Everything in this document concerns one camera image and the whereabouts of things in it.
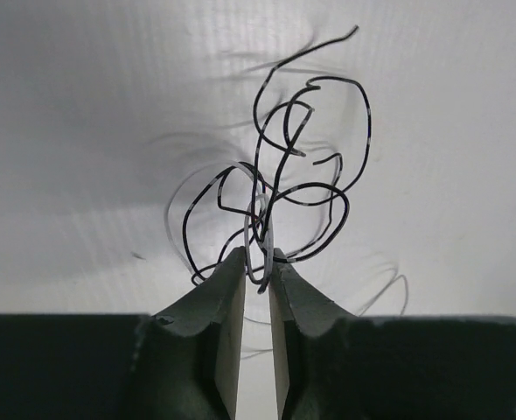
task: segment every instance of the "tangled wire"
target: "tangled wire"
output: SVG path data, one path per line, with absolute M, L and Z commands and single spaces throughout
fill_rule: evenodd
M 232 242 L 243 235 L 243 241 L 246 248 L 247 254 L 247 275 L 250 281 L 253 284 L 256 284 L 258 287 L 258 293 L 263 293 L 268 288 L 268 282 L 270 275 L 273 269 L 273 263 L 298 263 L 304 260 L 308 260 L 313 256 L 318 255 L 322 252 L 330 243 L 334 240 L 334 238 L 339 234 L 342 230 L 342 227 L 345 225 L 347 217 L 349 215 L 349 199 L 345 195 L 361 178 L 365 168 L 366 163 L 369 158 L 369 148 L 371 143 L 371 109 L 369 106 L 369 101 L 366 96 L 365 89 L 356 81 L 352 79 L 346 79 L 344 77 L 339 76 L 331 76 L 331 75 L 322 75 L 316 76 L 308 79 L 305 82 L 305 86 L 297 91 L 289 101 L 284 101 L 282 103 L 277 104 L 266 116 L 263 123 L 260 125 L 260 121 L 258 118 L 258 108 L 260 104 L 261 97 L 266 90 L 268 84 L 270 83 L 272 77 L 275 72 L 282 67 L 287 66 L 289 63 L 302 58 L 303 56 L 313 53 L 316 50 L 329 46 L 331 44 L 337 44 L 343 41 L 348 40 L 352 37 L 359 27 L 354 26 L 345 36 L 341 38 L 334 38 L 324 43 L 314 45 L 304 49 L 287 59 L 284 59 L 274 65 L 270 71 L 266 80 L 262 83 L 260 89 L 258 90 L 254 105 L 253 105 L 253 120 L 256 131 L 258 132 L 258 140 L 255 146 L 255 160 L 251 164 L 249 162 L 234 162 L 234 161 L 225 161 L 215 164 L 208 164 L 201 168 L 198 168 L 195 171 L 192 171 L 185 178 L 183 182 L 177 187 L 175 192 L 171 195 L 171 198 L 164 210 L 164 222 L 167 231 L 167 235 L 169 237 L 169 241 L 173 245 L 175 253 L 178 257 L 183 261 L 188 270 L 192 273 L 192 283 L 194 285 L 201 284 L 204 282 L 207 277 L 204 276 L 204 273 L 207 271 L 215 269 L 221 262 L 223 261 L 227 249 L 232 244 Z M 306 182 L 299 185 L 294 185 L 291 188 L 285 189 L 281 191 L 280 182 L 282 178 L 283 169 L 287 164 L 289 158 L 299 158 L 304 157 L 305 153 L 296 148 L 296 143 L 299 137 L 301 136 L 305 126 L 310 120 L 314 112 L 314 108 L 308 104 L 306 101 L 302 99 L 302 97 L 309 93 L 318 91 L 321 89 L 319 83 L 323 81 L 336 81 L 340 83 L 346 83 L 349 85 L 355 86 L 363 97 L 363 101 L 366 107 L 366 148 L 365 154 L 363 157 L 362 165 L 359 168 L 359 171 L 352 179 L 352 181 L 344 187 L 338 187 L 338 182 L 341 178 L 342 171 L 344 170 L 344 159 L 341 153 L 334 153 L 329 157 L 323 158 L 321 160 L 315 161 L 313 165 L 324 165 L 331 161 L 334 161 L 336 164 L 336 171 L 332 182 L 330 184 L 326 184 L 324 182 Z M 289 120 L 291 118 L 291 113 L 295 108 L 303 109 L 306 112 L 305 117 L 302 119 L 298 127 L 293 133 L 289 132 Z M 284 111 L 283 114 L 283 124 L 282 124 L 282 133 L 285 145 L 281 145 L 272 141 L 268 136 L 266 136 L 266 128 L 268 127 L 272 118 L 281 111 Z M 261 155 L 261 147 L 266 143 L 269 146 L 278 149 L 283 153 L 282 158 L 280 160 L 279 165 L 275 171 L 274 182 L 273 184 L 269 184 L 266 182 L 264 177 L 262 176 L 259 170 L 260 163 L 260 155 Z M 185 213 L 183 223 L 182 223 L 182 239 L 184 245 L 185 256 L 180 252 L 178 247 L 176 246 L 171 233 L 171 227 L 169 223 L 169 212 L 171 209 L 171 204 L 174 198 L 176 197 L 178 191 L 182 188 L 182 186 L 194 175 L 203 170 L 208 169 L 214 165 L 226 165 L 227 168 L 217 174 L 207 185 L 206 187 L 198 194 L 198 196 L 194 199 L 194 201 L 188 207 L 188 210 Z M 240 170 L 244 174 L 246 174 L 252 182 L 252 192 L 249 197 L 249 204 L 246 209 L 239 209 L 230 206 L 225 206 L 222 201 L 223 197 L 223 187 L 227 182 L 229 176 L 234 172 L 234 170 Z M 225 245 L 221 249 L 219 253 L 219 257 L 217 262 L 207 265 L 203 268 L 199 268 L 198 265 L 194 262 L 192 252 L 190 251 L 190 244 L 188 241 L 187 235 L 187 226 L 188 220 L 194 207 L 202 200 L 202 198 L 210 191 L 210 189 L 218 184 L 217 187 L 217 206 L 220 210 L 233 213 L 240 214 L 244 216 L 244 225 L 241 229 L 237 230 L 229 238 L 227 239 Z M 300 201 L 297 199 L 293 199 L 290 197 L 291 194 L 311 188 L 321 188 L 327 191 L 327 197 L 325 199 L 321 199 L 319 201 L 306 202 Z M 318 207 L 327 205 L 328 206 L 328 221 L 324 228 L 320 230 L 320 232 L 314 237 L 309 243 L 305 244 L 301 248 L 294 250 L 287 254 L 287 258 L 280 258 L 274 256 L 274 227 L 272 221 L 272 213 L 274 210 L 274 205 L 280 200 L 286 200 L 291 204 L 297 206 L 304 207 Z M 333 215 L 333 207 L 335 200 L 342 200 L 343 202 L 343 212 L 339 218 L 336 226 L 331 230 L 331 226 L 334 221 Z M 250 255 L 250 247 L 255 243 L 258 246 L 258 249 L 263 254 L 263 264 L 259 267 L 253 267 Z M 255 274 L 259 271 L 264 271 L 262 278 L 256 278 Z

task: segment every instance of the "white wire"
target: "white wire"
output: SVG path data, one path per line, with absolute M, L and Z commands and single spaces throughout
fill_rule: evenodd
M 234 160 L 222 160 L 219 162 L 214 162 L 212 164 L 205 164 L 205 165 L 199 167 L 198 169 L 191 171 L 180 182 L 180 184 L 178 184 L 177 188 L 171 194 L 169 201 L 167 202 L 166 206 L 164 207 L 164 228 L 166 230 L 167 238 L 168 238 L 169 242 L 171 243 L 174 253 L 180 259 L 180 261 L 184 264 L 184 266 L 188 269 L 188 271 L 190 271 L 191 274 L 194 274 L 194 269 L 190 265 L 190 262 L 188 261 L 188 259 L 180 251 L 180 248 L 175 243 L 174 238 L 172 236 L 171 224 L 169 222 L 171 206 L 172 206 L 172 202 L 176 198 L 178 192 L 180 191 L 180 189 L 184 186 L 184 184 L 186 182 L 188 182 L 193 176 L 197 175 L 198 173 L 205 171 L 206 169 L 209 169 L 211 167 L 218 166 L 218 165 L 234 166 L 235 168 L 240 169 L 243 173 L 245 173 L 248 176 L 248 178 L 252 182 L 254 182 L 254 179 L 255 179 L 254 174 L 246 166 L 244 166 L 243 164 L 240 164 L 239 162 L 235 162 Z M 269 198 L 266 194 L 261 194 L 260 196 L 257 197 L 257 199 L 261 202 L 260 203 L 261 208 L 267 208 L 267 205 L 268 205 L 267 203 L 268 203 Z M 245 229 L 246 229 L 245 232 L 246 233 L 248 233 L 247 221 L 248 221 L 248 217 L 245 217 Z M 273 224 L 271 222 L 271 218 L 270 218 L 270 223 L 268 224 L 268 231 L 266 232 L 266 235 L 264 237 L 264 242 L 265 242 L 264 245 L 266 246 L 266 255 L 264 256 L 264 268 L 266 269 L 267 267 L 269 267 L 269 271 L 266 270 L 264 275 L 266 275 L 266 274 L 269 275 L 269 274 L 271 274 L 271 271 L 272 271 L 273 265 L 274 265 L 274 262 L 273 262 L 273 259 L 274 259 Z M 252 269 L 250 266 L 250 259 L 249 259 L 249 256 L 250 256 L 249 241 L 248 241 L 248 243 L 245 242 L 245 247 L 246 247 L 247 258 L 248 258 L 248 272 L 252 273 Z

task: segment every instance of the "black wire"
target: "black wire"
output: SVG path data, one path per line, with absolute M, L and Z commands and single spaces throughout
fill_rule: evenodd
M 255 146 L 255 160 L 254 164 L 250 164 L 249 162 L 240 162 L 241 165 L 244 165 L 247 169 L 249 169 L 253 174 L 253 181 L 252 181 L 252 194 L 251 194 L 251 205 L 250 205 L 250 211 L 243 210 L 235 207 L 225 206 L 222 202 L 223 197 L 223 188 L 225 186 L 225 183 L 227 182 L 227 179 L 229 175 L 233 172 L 234 169 L 237 169 L 235 166 L 229 166 L 225 170 L 221 171 L 215 178 L 210 181 L 206 187 L 198 194 L 196 199 L 190 204 L 188 210 L 185 213 L 185 217 L 183 219 L 182 224 L 182 236 L 183 236 L 183 244 L 185 253 L 188 259 L 189 264 L 192 267 L 193 275 L 192 275 L 192 283 L 195 285 L 198 285 L 199 283 L 196 282 L 196 279 L 199 278 L 202 282 L 206 280 L 206 278 L 203 276 L 203 273 L 208 270 L 214 270 L 218 265 L 220 265 L 223 261 L 223 257 L 225 253 L 227 252 L 228 247 L 230 244 L 239 236 L 241 235 L 245 228 L 239 229 L 229 238 L 227 239 L 226 243 L 224 244 L 223 248 L 220 251 L 218 260 L 216 263 L 210 264 L 205 266 L 202 269 L 199 269 L 196 263 L 193 260 L 192 253 L 190 251 L 190 246 L 187 239 L 187 225 L 188 220 L 190 218 L 190 215 L 192 214 L 192 211 L 194 207 L 201 201 L 201 199 L 209 192 L 209 190 L 214 186 L 218 181 L 218 190 L 217 190 L 217 207 L 219 210 L 233 213 L 233 214 L 241 214 L 245 215 L 250 218 L 251 222 L 248 225 L 248 229 L 252 230 L 252 236 L 250 238 L 250 243 L 256 242 L 261 252 L 266 255 L 267 250 L 264 247 L 264 240 L 265 236 L 268 232 L 268 224 L 269 221 L 272 218 L 273 208 L 274 204 L 279 200 L 287 200 L 288 202 L 299 205 L 299 206 L 307 206 L 307 207 L 314 207 L 314 206 L 322 206 L 323 204 L 329 205 L 328 210 L 328 222 L 326 226 L 322 229 L 321 233 L 318 235 L 315 235 L 311 241 L 309 241 L 306 245 L 301 247 L 300 249 L 297 249 L 287 255 L 287 258 L 279 258 L 274 256 L 274 261 L 278 263 L 297 263 L 300 261 L 307 260 L 309 258 L 312 258 L 313 256 L 318 255 L 320 252 L 322 252 L 330 243 L 333 241 L 333 239 L 339 234 L 343 226 L 345 225 L 345 222 L 347 220 L 347 217 L 349 215 L 349 199 L 346 197 L 345 193 L 351 189 L 361 178 L 365 168 L 366 168 L 366 162 L 369 157 L 369 149 L 370 149 L 370 143 L 371 143 L 371 130 L 372 130 L 372 121 L 371 121 L 371 108 L 369 105 L 369 101 L 366 96 L 365 89 L 355 80 L 346 79 L 344 77 L 340 76 L 330 76 L 330 75 L 322 75 L 322 76 L 316 76 L 313 78 L 308 79 L 305 82 L 305 87 L 297 91 L 289 101 L 282 102 L 276 104 L 266 115 L 265 119 L 263 120 L 262 126 L 260 126 L 259 119 L 258 119 L 258 106 L 260 103 L 260 99 L 263 95 L 263 92 L 265 91 L 266 87 L 268 86 L 269 82 L 271 81 L 274 73 L 279 70 L 280 68 L 288 65 L 294 60 L 297 60 L 304 55 L 307 55 L 309 53 L 312 53 L 320 48 L 323 48 L 325 46 L 336 44 L 338 42 L 345 41 L 349 39 L 357 30 L 359 29 L 358 26 L 354 26 L 351 31 L 349 31 L 344 37 L 341 38 L 335 38 L 329 41 L 326 41 L 324 43 L 321 43 L 319 45 L 312 46 L 307 49 L 303 49 L 296 54 L 292 55 L 291 57 L 288 57 L 287 59 L 284 59 L 280 62 L 278 62 L 275 66 L 271 68 L 271 70 L 268 73 L 268 76 L 266 77 L 266 80 L 262 83 L 260 89 L 256 93 L 254 104 L 253 104 L 253 121 L 255 124 L 255 128 L 258 132 L 258 139 L 256 141 Z M 336 82 L 344 82 L 347 84 L 351 84 L 355 86 L 361 93 L 365 106 L 366 106 L 366 113 L 367 113 L 367 139 L 366 139 L 366 149 L 365 154 L 363 157 L 363 162 L 359 168 L 359 172 L 357 175 L 353 178 L 353 180 L 346 185 L 344 188 L 340 189 L 337 187 L 337 183 L 340 181 L 341 174 L 343 172 L 343 157 L 341 153 L 334 153 L 330 155 L 329 157 L 326 157 L 324 159 L 318 160 L 313 162 L 313 165 L 323 165 L 326 164 L 332 160 L 336 160 L 336 171 L 335 175 L 333 177 L 333 180 L 331 184 L 326 184 L 323 182 L 306 182 L 299 185 L 295 185 L 285 191 L 280 192 L 280 183 L 281 183 L 281 177 L 283 170 L 285 168 L 285 165 L 287 164 L 289 157 L 292 156 L 298 156 L 298 157 L 304 157 L 305 154 L 296 149 L 296 143 L 301 136 L 301 133 L 303 132 L 305 126 L 307 125 L 308 121 L 310 120 L 310 117 L 312 113 L 314 112 L 314 109 L 306 102 L 301 100 L 300 98 L 313 91 L 318 91 L 321 89 L 321 86 L 318 84 L 315 84 L 316 82 L 320 81 L 336 81 Z M 306 115 L 300 122 L 299 126 L 296 128 L 295 132 L 290 134 L 289 133 L 289 120 L 291 116 L 291 112 L 294 110 L 295 106 L 298 106 L 300 108 L 304 108 L 306 110 Z M 285 142 L 285 145 L 280 145 L 275 142 L 273 142 L 269 137 L 266 136 L 266 129 L 272 120 L 272 118 L 275 116 L 275 114 L 279 111 L 284 109 L 284 116 L 283 116 L 283 126 L 282 126 L 282 132 L 283 132 L 283 139 Z M 264 177 L 261 175 L 258 165 L 260 162 L 260 154 L 261 154 L 261 146 L 262 142 L 269 144 L 270 146 L 278 149 L 279 151 L 282 151 L 282 157 L 280 159 L 280 163 L 277 166 L 277 169 L 275 171 L 275 177 L 274 182 L 272 185 L 270 185 Z M 256 194 L 258 191 L 258 185 L 261 185 L 261 193 L 266 193 L 267 190 L 271 191 L 271 198 L 269 200 L 268 205 L 266 208 L 262 208 L 261 211 L 257 214 L 256 213 Z M 305 202 L 298 199 L 293 199 L 290 197 L 292 193 L 295 193 L 297 191 L 310 189 L 310 188 L 323 188 L 329 192 L 329 195 L 325 199 L 321 199 L 318 201 L 313 202 Z M 336 227 L 328 234 L 330 231 L 330 228 L 333 223 L 333 203 L 336 198 L 342 199 L 343 201 L 343 212 L 341 214 L 341 217 L 339 219 L 338 224 Z M 252 268 L 253 272 L 257 272 L 260 270 L 263 270 L 263 265 L 261 267 Z M 258 289 L 259 293 L 263 293 L 267 287 L 268 287 L 268 278 L 264 278 L 260 282 L 256 282 L 260 285 L 260 288 Z

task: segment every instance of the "white background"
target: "white background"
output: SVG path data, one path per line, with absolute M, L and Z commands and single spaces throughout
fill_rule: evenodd
M 296 64 L 360 81 L 373 109 L 350 220 L 297 269 L 350 310 L 359 277 L 391 263 L 410 282 L 410 314 L 516 315 L 516 2 L 490 0 L 0 0 L 0 312 L 156 312 L 189 291 L 163 207 L 194 165 L 251 156 L 244 122 L 265 73 L 244 70 L 355 24 L 354 38 Z M 281 75 L 264 103 L 301 76 Z M 315 101 L 303 141 L 329 141 L 351 177 L 360 99 L 327 87 Z M 275 153 L 264 156 L 268 173 Z M 320 176 L 309 165 L 288 182 Z M 180 194 L 176 235 L 212 175 Z M 284 249 L 318 222 L 299 212 L 276 215 Z M 232 223 L 195 216 L 202 263 Z M 266 313 L 265 296 L 249 310 Z M 395 286 L 373 309 L 401 299 Z M 245 343 L 267 347 L 258 330 Z M 271 355 L 243 361 L 239 418 L 274 418 L 274 398 Z

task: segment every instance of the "wire bundle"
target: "wire bundle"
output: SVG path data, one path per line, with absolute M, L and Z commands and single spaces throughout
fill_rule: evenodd
M 188 176 L 184 179 L 183 182 L 180 183 L 180 185 L 177 187 L 175 192 L 171 195 L 171 198 L 165 207 L 164 211 L 164 221 L 165 221 L 165 228 L 167 231 L 167 235 L 169 237 L 169 241 L 173 245 L 173 248 L 178 255 L 178 257 L 183 261 L 185 266 L 188 268 L 188 270 L 192 273 L 192 283 L 194 285 L 201 284 L 201 282 L 204 282 L 206 280 L 206 277 L 204 276 L 204 273 L 215 269 L 221 262 L 223 261 L 223 258 L 225 257 L 225 254 L 227 252 L 227 249 L 231 245 L 231 243 L 240 235 L 243 235 L 244 238 L 244 244 L 247 252 L 247 274 L 250 279 L 250 281 L 253 284 L 256 284 L 259 286 L 258 293 L 263 293 L 267 287 L 268 287 L 268 281 L 269 277 L 271 275 L 272 269 L 273 269 L 273 262 L 277 263 L 298 263 L 304 260 L 307 260 L 309 258 L 312 258 L 313 256 L 318 255 L 320 252 L 322 252 L 328 245 L 334 240 L 334 238 L 339 234 L 342 227 L 345 225 L 345 222 L 347 220 L 347 217 L 349 215 L 349 199 L 346 197 L 345 193 L 347 193 L 361 178 L 361 175 L 363 174 L 366 163 L 369 157 L 369 148 L 371 143 L 371 109 L 369 106 L 369 101 L 366 96 L 365 89 L 355 80 L 352 79 L 346 79 L 344 77 L 339 76 L 331 76 L 331 75 L 322 75 L 322 76 L 316 76 L 313 78 L 308 79 L 305 82 L 305 87 L 298 90 L 289 101 L 284 101 L 282 103 L 277 104 L 271 111 L 267 114 L 265 120 L 262 124 L 260 124 L 259 118 L 258 118 L 258 108 L 260 104 L 261 97 L 270 83 L 272 77 L 274 76 L 275 72 L 279 70 L 280 68 L 287 66 L 289 63 L 309 54 L 313 53 L 316 50 L 319 50 L 321 48 L 324 48 L 331 44 L 336 44 L 339 42 L 346 41 L 349 39 L 353 34 L 357 32 L 359 27 L 356 25 L 352 28 L 351 31 L 349 31 L 345 36 L 341 38 L 335 38 L 329 41 L 326 41 L 324 43 L 314 45 L 311 47 L 308 47 L 290 57 L 287 59 L 284 59 L 277 64 L 275 64 L 269 71 L 268 76 L 266 77 L 266 80 L 262 83 L 260 89 L 258 90 L 254 105 L 253 105 L 253 120 L 254 125 L 256 128 L 256 131 L 258 133 L 258 140 L 256 142 L 255 146 L 255 160 L 252 164 L 249 162 L 234 162 L 234 161 L 225 161 L 225 162 L 218 162 L 214 164 L 207 164 L 201 168 L 196 169 L 195 171 L 192 171 Z M 318 160 L 313 163 L 313 165 L 324 165 L 326 163 L 329 163 L 331 161 L 334 161 L 336 164 L 336 171 L 334 174 L 334 177 L 330 184 L 324 183 L 324 182 L 307 182 L 298 184 L 295 186 L 292 186 L 291 188 L 285 189 L 281 191 L 280 188 L 280 182 L 282 178 L 282 173 L 285 165 L 287 164 L 289 158 L 299 158 L 304 157 L 305 154 L 296 148 L 296 143 L 301 136 L 301 133 L 303 132 L 303 129 L 307 125 L 307 123 L 310 120 L 310 117 L 312 116 L 314 112 L 314 108 L 308 104 L 306 101 L 302 99 L 302 97 L 305 94 L 308 94 L 309 92 L 318 91 L 321 89 L 321 86 L 319 83 L 323 81 L 335 81 L 339 83 L 346 83 L 349 85 L 355 86 L 359 92 L 361 93 L 361 96 L 363 97 L 365 107 L 366 107 L 366 117 L 367 117 L 367 129 L 366 129 L 366 148 L 365 148 L 365 154 L 363 157 L 362 165 L 359 168 L 358 173 L 356 176 L 352 179 L 352 181 L 344 186 L 343 188 L 338 187 L 338 182 L 341 178 L 342 171 L 344 169 L 344 159 L 341 155 L 341 153 L 334 153 L 330 155 L 329 157 L 326 157 L 324 159 Z M 297 109 L 303 109 L 306 112 L 305 117 L 302 119 L 298 127 L 293 133 L 289 132 L 289 121 L 291 118 L 291 113 Z M 281 145 L 278 143 L 275 143 L 272 141 L 268 136 L 266 136 L 266 128 L 268 127 L 270 121 L 272 118 L 278 113 L 278 112 L 284 112 L 283 114 L 283 124 L 282 124 L 282 133 L 283 133 L 283 139 L 285 142 L 285 145 Z M 260 170 L 259 170 L 259 163 L 260 163 L 260 154 L 261 154 L 261 147 L 263 144 L 266 143 L 271 147 L 274 147 L 278 149 L 279 151 L 282 151 L 283 155 L 280 160 L 279 165 L 277 166 L 277 169 L 275 171 L 274 176 L 274 182 L 273 184 L 269 184 L 266 182 L 264 177 L 262 176 Z M 208 169 L 209 167 L 215 166 L 215 165 L 226 165 L 227 168 L 221 171 L 218 175 L 216 175 L 205 187 L 204 189 L 197 195 L 197 197 L 194 199 L 194 201 L 190 204 L 188 207 L 188 210 L 185 213 L 183 222 L 182 222 L 182 238 L 183 238 L 183 246 L 185 251 L 185 256 L 180 252 L 178 247 L 176 246 L 171 233 L 171 227 L 169 224 L 169 212 L 171 209 L 171 204 L 174 198 L 176 197 L 178 191 L 182 188 L 182 186 L 185 184 L 185 182 L 188 181 L 191 177 L 196 175 L 199 172 L 202 172 L 203 170 Z M 227 182 L 229 176 L 235 171 L 240 170 L 244 174 L 248 176 L 250 181 L 252 182 L 252 192 L 249 197 L 249 203 L 248 207 L 246 209 L 239 209 L 239 208 L 233 208 L 230 206 L 225 206 L 222 202 L 222 194 L 223 194 L 223 187 L 225 183 Z M 192 257 L 192 253 L 190 251 L 190 244 L 188 242 L 188 236 L 187 236 L 187 226 L 188 226 L 188 220 L 190 219 L 190 215 L 192 214 L 192 211 L 194 207 L 202 200 L 202 198 L 211 190 L 213 186 L 218 184 L 217 187 L 217 206 L 220 210 L 226 211 L 233 214 L 240 214 L 244 216 L 244 225 L 241 229 L 237 230 L 229 238 L 227 239 L 225 245 L 221 249 L 219 253 L 219 257 L 217 259 L 217 262 L 211 265 L 207 265 L 203 268 L 199 268 L 198 265 L 194 262 L 194 259 Z M 290 197 L 291 194 L 311 189 L 311 188 L 321 188 L 327 191 L 327 197 L 325 199 L 321 199 L 319 201 L 314 202 L 306 202 L 306 201 L 300 201 L 297 199 L 293 199 Z M 274 209 L 275 203 L 277 203 L 280 200 L 286 200 L 289 203 L 292 203 L 297 206 L 304 206 L 304 207 L 318 207 L 327 205 L 328 206 L 328 222 L 324 226 L 324 228 L 318 233 L 318 235 L 313 238 L 309 243 L 302 246 L 300 249 L 297 249 L 293 252 L 290 252 L 287 254 L 287 258 L 279 258 L 274 256 L 274 227 L 273 227 L 273 221 L 272 221 L 272 213 Z M 343 212 L 339 218 L 339 221 L 337 225 L 330 230 L 331 225 L 333 223 L 333 204 L 335 200 L 342 200 L 343 202 Z M 263 265 L 260 267 L 253 267 L 251 256 L 250 256 L 250 246 L 255 243 L 260 251 L 263 254 Z M 258 279 L 255 277 L 255 273 L 259 271 L 264 271 L 262 278 Z

